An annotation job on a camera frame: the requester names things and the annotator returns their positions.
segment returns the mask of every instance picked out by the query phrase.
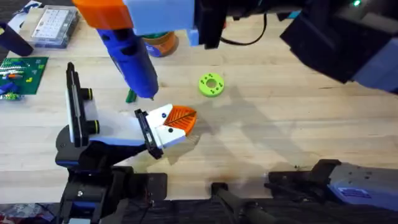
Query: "orange object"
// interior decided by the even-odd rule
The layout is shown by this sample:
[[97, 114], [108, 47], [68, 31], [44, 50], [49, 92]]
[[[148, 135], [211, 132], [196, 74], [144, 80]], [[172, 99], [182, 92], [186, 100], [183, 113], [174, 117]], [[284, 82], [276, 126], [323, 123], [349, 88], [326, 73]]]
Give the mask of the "orange object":
[[91, 27], [107, 30], [133, 27], [122, 0], [73, 0], [73, 3]]
[[185, 131], [185, 135], [188, 136], [191, 133], [196, 121], [197, 112], [194, 109], [187, 106], [173, 105], [173, 109], [164, 122], [164, 125], [182, 129]]
[[22, 75], [9, 74], [8, 78], [22, 78]]
[[145, 36], [142, 39], [147, 43], [146, 48], [148, 53], [153, 57], [166, 56], [174, 49], [175, 44], [177, 43], [174, 32], [168, 32], [162, 37], [155, 39], [146, 38]]

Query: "blue device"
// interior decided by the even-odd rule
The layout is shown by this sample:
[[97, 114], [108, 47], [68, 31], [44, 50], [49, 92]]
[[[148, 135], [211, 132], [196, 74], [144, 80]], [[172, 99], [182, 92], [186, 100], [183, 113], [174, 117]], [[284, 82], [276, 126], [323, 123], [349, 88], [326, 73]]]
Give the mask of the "blue device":
[[97, 31], [130, 89], [142, 98], [153, 99], [159, 86], [144, 41], [132, 29]]

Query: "black machine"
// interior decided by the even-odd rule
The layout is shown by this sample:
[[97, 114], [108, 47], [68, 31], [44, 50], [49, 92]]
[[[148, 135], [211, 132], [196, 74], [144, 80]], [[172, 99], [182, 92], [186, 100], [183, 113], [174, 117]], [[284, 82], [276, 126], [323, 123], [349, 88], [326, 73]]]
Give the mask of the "black machine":
[[[266, 13], [278, 13], [280, 19], [284, 19], [287, 13], [299, 9], [302, 12], [281, 38], [305, 65], [342, 83], [356, 80], [362, 85], [398, 94], [394, 57], [398, 51], [396, 0], [196, 0], [195, 25], [199, 31], [199, 44], [205, 45], [206, 49], [217, 48], [220, 41], [247, 45], [221, 37], [227, 16], [238, 20], [264, 14], [265, 30]], [[162, 152], [152, 147], [148, 139], [137, 147], [89, 141], [87, 136], [100, 128], [98, 121], [86, 121], [82, 107], [84, 100], [91, 99], [92, 91], [80, 88], [73, 65], [68, 66], [67, 79], [72, 122], [58, 135], [56, 162], [68, 169], [69, 178], [57, 221], [68, 223], [71, 218], [85, 218], [91, 223], [99, 223], [103, 217], [114, 213], [124, 198], [163, 200], [167, 193], [165, 174], [134, 174], [131, 167], [114, 166], [146, 150], [156, 159], [162, 157]], [[136, 111], [136, 114], [147, 136], [145, 113]], [[281, 180], [279, 177], [270, 175], [271, 182], [266, 184], [275, 195], [284, 193], [296, 197], [300, 195], [297, 192], [308, 191], [306, 197], [329, 200], [327, 195], [321, 197], [313, 193], [313, 188], [299, 189], [293, 194], [284, 187], [284, 178]], [[300, 188], [308, 186], [306, 184], [295, 186]], [[322, 186], [325, 188], [327, 185], [326, 181]], [[289, 219], [276, 220], [255, 203], [243, 203], [228, 192], [225, 184], [213, 185], [212, 194], [231, 210], [245, 214], [248, 223], [296, 223]]]
[[[100, 130], [97, 120], [86, 120], [83, 106], [84, 101], [93, 99], [93, 92], [89, 88], [80, 88], [78, 73], [72, 63], [68, 64], [67, 70], [67, 95], [70, 124], [58, 134], [55, 162], [68, 169], [69, 178], [57, 222], [69, 223], [71, 219], [79, 218], [99, 223], [103, 217], [114, 213], [119, 201], [125, 198], [147, 203], [166, 198], [166, 174], [135, 174], [132, 167], [113, 166], [146, 150], [154, 158], [161, 158], [163, 152], [153, 146], [153, 142], [146, 139], [140, 146], [120, 146], [89, 140], [89, 135]], [[146, 112], [135, 112], [143, 135], [152, 136]]]
[[222, 38], [227, 16], [239, 20], [264, 14], [265, 30], [267, 13], [282, 20], [299, 9], [280, 37], [301, 62], [341, 83], [357, 81], [398, 94], [395, 0], [196, 0], [199, 44], [206, 49], [217, 48], [220, 41], [253, 44], [256, 40], [243, 44]]

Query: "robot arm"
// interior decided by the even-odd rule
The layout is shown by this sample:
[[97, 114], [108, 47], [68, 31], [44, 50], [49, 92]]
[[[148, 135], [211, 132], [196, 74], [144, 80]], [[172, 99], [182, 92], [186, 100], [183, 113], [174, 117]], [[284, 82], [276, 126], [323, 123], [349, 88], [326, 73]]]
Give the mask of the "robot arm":
[[[191, 45], [204, 45], [206, 49], [218, 47], [228, 16], [238, 20], [254, 14], [280, 14], [301, 9], [281, 38], [306, 66], [341, 83], [357, 81], [369, 88], [398, 93], [398, 70], [394, 60], [398, 50], [398, 2], [395, 0], [73, 2], [89, 25], [97, 29], [131, 29], [131, 21], [135, 35], [184, 29]], [[118, 64], [114, 50], [109, 50], [105, 44]], [[146, 72], [130, 74], [131, 67], [124, 68], [120, 64], [118, 67], [139, 96], [151, 98], [157, 92], [156, 74], [145, 54], [138, 55], [143, 59], [133, 67]]]

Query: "green object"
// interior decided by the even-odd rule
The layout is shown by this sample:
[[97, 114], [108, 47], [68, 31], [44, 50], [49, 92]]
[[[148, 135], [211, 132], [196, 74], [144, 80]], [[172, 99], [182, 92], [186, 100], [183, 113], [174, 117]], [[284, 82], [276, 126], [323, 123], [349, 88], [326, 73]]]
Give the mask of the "green object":
[[136, 92], [129, 90], [129, 94], [127, 95], [127, 98], [126, 98], [126, 103], [133, 103], [136, 100], [137, 100]]
[[34, 95], [39, 88], [40, 81], [47, 64], [48, 57], [6, 58], [2, 61], [0, 72], [7, 70], [23, 71], [20, 79], [3, 80], [0, 75], [0, 86], [14, 82], [18, 87], [18, 94]]
[[142, 37], [147, 38], [147, 39], [158, 39], [159, 37], [163, 37], [166, 34], [167, 34], [167, 32], [163, 32], [163, 33], [158, 33], [158, 34], [143, 35]]
[[361, 0], [355, 0], [353, 4], [355, 7], [358, 7], [361, 4]]
[[5, 95], [0, 95], [0, 100], [17, 101], [21, 100], [24, 96], [15, 93], [8, 93]]
[[217, 73], [206, 73], [199, 80], [199, 90], [207, 97], [216, 97], [224, 90], [224, 80]]

